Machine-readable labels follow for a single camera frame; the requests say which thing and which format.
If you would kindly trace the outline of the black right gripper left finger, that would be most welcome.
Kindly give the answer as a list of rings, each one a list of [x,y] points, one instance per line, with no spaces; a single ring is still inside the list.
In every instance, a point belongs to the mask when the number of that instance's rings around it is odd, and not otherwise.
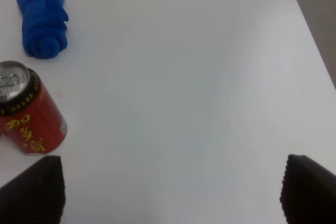
[[[1,223],[60,223],[66,202],[60,156],[45,156],[1,187]]]

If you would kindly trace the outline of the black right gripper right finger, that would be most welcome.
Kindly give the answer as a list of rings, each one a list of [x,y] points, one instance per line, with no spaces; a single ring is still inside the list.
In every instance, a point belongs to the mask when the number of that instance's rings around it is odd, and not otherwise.
[[[335,174],[305,155],[290,154],[280,203],[287,223],[335,223]]]

